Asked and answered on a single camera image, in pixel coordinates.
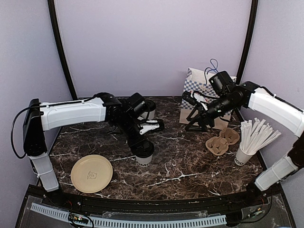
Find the white paper cup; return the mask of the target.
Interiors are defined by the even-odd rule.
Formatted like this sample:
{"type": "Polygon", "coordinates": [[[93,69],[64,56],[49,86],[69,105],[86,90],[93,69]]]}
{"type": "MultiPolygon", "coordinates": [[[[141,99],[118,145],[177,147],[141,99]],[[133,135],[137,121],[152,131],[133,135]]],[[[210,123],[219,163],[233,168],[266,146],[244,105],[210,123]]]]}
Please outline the white paper cup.
{"type": "Polygon", "coordinates": [[[152,161],[152,155],[150,155],[149,157],[145,157],[145,158],[136,156],[135,158],[136,158],[137,163],[142,167],[149,166],[152,161]]]}
{"type": "Polygon", "coordinates": [[[155,117],[155,110],[156,110],[156,105],[155,104],[152,104],[152,105],[148,106],[147,111],[145,111],[143,114],[141,114],[138,117],[138,119],[139,120],[144,120],[144,119],[152,120],[152,119],[154,119],[154,117],[155,117]]]}

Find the blue checkered paper bag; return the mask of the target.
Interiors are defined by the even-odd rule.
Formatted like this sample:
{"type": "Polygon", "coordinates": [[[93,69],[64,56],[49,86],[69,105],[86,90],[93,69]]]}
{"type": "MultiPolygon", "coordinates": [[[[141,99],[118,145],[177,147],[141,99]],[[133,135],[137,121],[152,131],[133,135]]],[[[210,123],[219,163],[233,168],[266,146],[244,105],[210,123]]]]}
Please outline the blue checkered paper bag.
{"type": "MultiPolygon", "coordinates": [[[[209,79],[219,72],[218,62],[216,59],[212,58],[210,64],[211,67],[207,67],[205,70],[189,67],[183,87],[184,92],[190,92],[192,94],[197,91],[198,93],[195,92],[194,97],[198,98],[198,101],[201,102],[202,106],[205,108],[207,108],[207,104],[219,97],[209,82],[209,79]]],[[[193,105],[182,99],[179,123],[188,124],[189,121],[186,120],[186,117],[193,109],[193,105]]],[[[230,122],[231,116],[232,111],[229,111],[223,116],[216,118],[214,120],[215,126],[213,129],[222,130],[226,128],[230,122]]]]}

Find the brown cardboard cup carrier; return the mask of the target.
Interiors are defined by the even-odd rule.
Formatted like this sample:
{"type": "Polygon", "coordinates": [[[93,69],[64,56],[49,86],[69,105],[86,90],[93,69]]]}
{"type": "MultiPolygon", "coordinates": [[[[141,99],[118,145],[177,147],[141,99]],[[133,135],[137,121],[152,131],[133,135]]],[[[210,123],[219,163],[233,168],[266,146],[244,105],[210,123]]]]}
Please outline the brown cardboard cup carrier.
{"type": "Polygon", "coordinates": [[[232,128],[225,128],[205,142],[207,149],[216,156],[225,154],[230,145],[236,144],[240,139],[239,133],[232,128]]]}

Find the black plastic cup lid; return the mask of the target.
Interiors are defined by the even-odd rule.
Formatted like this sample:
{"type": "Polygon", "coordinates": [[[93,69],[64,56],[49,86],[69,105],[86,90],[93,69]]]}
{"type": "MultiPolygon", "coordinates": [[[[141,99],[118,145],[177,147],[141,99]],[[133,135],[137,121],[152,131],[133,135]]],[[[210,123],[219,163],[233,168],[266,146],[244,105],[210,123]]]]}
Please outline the black plastic cup lid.
{"type": "Polygon", "coordinates": [[[155,111],[156,109],[156,103],[152,100],[145,100],[146,103],[146,111],[155,111]]]}

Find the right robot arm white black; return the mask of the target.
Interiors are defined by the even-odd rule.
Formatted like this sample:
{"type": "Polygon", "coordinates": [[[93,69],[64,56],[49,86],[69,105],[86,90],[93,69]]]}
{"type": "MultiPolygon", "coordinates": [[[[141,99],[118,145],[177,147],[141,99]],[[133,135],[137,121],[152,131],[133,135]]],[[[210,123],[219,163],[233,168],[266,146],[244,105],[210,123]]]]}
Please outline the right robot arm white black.
{"type": "Polygon", "coordinates": [[[218,72],[209,79],[218,97],[209,104],[201,100],[200,92],[183,92],[182,98],[194,106],[188,116],[186,130],[198,123],[196,131],[207,131],[207,127],[214,127],[214,120],[226,112],[245,107],[260,112],[277,121],[289,129],[297,140],[291,150],[270,168],[263,171],[249,191],[242,196],[247,206],[253,206],[261,198],[261,191],[269,189],[273,184],[283,181],[288,176],[298,172],[304,166],[304,112],[302,109],[286,102],[271,93],[266,87],[247,81],[237,85],[226,71],[218,72]]]}

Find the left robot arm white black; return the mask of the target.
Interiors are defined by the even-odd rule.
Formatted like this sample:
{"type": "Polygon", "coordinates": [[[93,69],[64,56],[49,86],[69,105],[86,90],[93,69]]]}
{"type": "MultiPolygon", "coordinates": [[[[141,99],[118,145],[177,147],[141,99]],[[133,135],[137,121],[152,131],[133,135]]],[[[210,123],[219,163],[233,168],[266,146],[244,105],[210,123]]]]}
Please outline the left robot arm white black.
{"type": "Polygon", "coordinates": [[[44,132],[53,128],[86,122],[108,122],[118,127],[126,136],[133,155],[148,158],[154,145],[145,138],[143,127],[137,118],[146,108],[145,99],[139,93],[128,98],[116,98],[110,93],[98,93],[93,97],[61,103],[41,103],[31,100],[23,111],[23,150],[31,160],[48,199],[57,207],[67,203],[62,193],[48,155],[44,132]]]}

